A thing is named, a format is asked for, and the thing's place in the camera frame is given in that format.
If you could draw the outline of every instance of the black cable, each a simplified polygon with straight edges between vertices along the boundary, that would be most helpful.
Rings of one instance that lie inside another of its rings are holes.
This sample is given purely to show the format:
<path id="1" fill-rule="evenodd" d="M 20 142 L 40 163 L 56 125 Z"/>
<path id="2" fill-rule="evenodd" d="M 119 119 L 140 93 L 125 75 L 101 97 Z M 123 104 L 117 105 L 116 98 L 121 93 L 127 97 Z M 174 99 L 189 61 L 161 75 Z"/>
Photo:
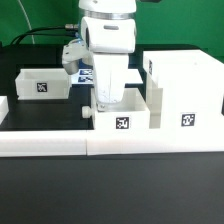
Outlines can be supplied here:
<path id="1" fill-rule="evenodd" d="M 32 35 L 37 35 L 37 36 L 55 36 L 55 37 L 74 37 L 74 35 L 71 35 L 71 34 L 50 34 L 50 33 L 25 33 L 25 34 L 22 34 L 22 35 L 19 35 L 17 37 L 15 37 L 12 42 L 10 43 L 10 45 L 13 45 L 13 43 L 15 42 L 15 40 L 17 40 L 18 38 L 20 37 L 26 37 L 26 36 L 32 36 Z"/>
<path id="2" fill-rule="evenodd" d="M 29 30 L 27 31 L 26 33 L 22 34 L 23 36 L 21 37 L 16 37 L 13 39 L 13 41 L 11 42 L 11 44 L 14 43 L 14 41 L 16 41 L 16 44 L 19 44 L 25 37 L 26 37 L 26 34 L 28 33 L 34 33 L 34 32 L 38 32 L 38 31 L 46 31 L 46 30 L 59 30 L 59 29 L 65 29 L 64 26 L 53 26 L 53 27 L 39 27 L 39 28 L 35 28 L 35 29 L 32 29 L 32 30 Z"/>

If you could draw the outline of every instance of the white box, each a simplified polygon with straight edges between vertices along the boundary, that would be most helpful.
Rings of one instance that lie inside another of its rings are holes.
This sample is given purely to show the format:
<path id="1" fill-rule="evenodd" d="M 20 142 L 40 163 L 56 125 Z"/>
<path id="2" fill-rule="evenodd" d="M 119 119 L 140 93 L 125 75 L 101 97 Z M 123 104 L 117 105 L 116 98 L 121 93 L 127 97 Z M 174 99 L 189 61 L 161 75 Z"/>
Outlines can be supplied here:
<path id="1" fill-rule="evenodd" d="M 149 129 L 150 111 L 137 88 L 125 89 L 122 101 L 110 104 L 106 112 L 97 110 L 92 89 L 91 108 L 93 126 L 96 130 Z"/>
<path id="2" fill-rule="evenodd" d="M 0 125 L 9 112 L 8 101 L 6 96 L 0 96 Z"/>
<path id="3" fill-rule="evenodd" d="M 143 66 L 157 127 L 207 129 L 222 122 L 224 64 L 201 50 L 178 50 L 146 51 Z"/>
<path id="4" fill-rule="evenodd" d="M 21 69 L 15 82 L 19 100 L 67 99 L 71 87 L 64 69 Z"/>

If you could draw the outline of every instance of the white block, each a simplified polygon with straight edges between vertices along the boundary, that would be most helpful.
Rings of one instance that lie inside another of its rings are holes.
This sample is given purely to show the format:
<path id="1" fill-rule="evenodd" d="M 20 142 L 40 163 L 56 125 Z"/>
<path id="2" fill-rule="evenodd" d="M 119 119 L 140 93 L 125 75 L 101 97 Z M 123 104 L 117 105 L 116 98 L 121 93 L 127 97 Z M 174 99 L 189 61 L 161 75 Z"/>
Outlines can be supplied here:
<path id="1" fill-rule="evenodd" d="M 67 99 L 71 87 L 64 69 L 21 69 L 15 82 L 19 100 Z"/>
<path id="2" fill-rule="evenodd" d="M 8 101 L 6 96 L 0 96 L 0 125 L 9 112 Z"/>

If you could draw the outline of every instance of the white open box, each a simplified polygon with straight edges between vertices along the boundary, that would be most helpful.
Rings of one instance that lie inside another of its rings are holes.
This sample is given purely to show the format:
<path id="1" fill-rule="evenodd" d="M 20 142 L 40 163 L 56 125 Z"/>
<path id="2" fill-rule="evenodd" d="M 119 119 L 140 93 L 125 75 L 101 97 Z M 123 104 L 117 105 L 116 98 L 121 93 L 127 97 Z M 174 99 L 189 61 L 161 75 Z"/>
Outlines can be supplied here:
<path id="1" fill-rule="evenodd" d="M 19 100 L 67 99 L 71 87 L 64 69 L 21 69 L 15 82 Z"/>
<path id="2" fill-rule="evenodd" d="M 148 130 L 150 111 L 137 88 L 127 88 L 118 104 L 108 106 L 107 112 L 99 112 L 94 89 L 91 91 L 93 126 L 96 130 Z"/>

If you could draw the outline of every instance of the white bin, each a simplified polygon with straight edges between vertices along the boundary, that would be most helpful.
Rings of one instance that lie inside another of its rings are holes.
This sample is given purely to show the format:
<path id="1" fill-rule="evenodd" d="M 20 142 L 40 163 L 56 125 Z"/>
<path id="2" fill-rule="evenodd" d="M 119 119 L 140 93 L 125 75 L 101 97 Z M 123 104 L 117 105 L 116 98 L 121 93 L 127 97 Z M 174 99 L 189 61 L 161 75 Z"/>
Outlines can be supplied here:
<path id="1" fill-rule="evenodd" d="M 67 99 L 71 87 L 64 69 L 21 69 L 15 82 L 19 100 Z"/>

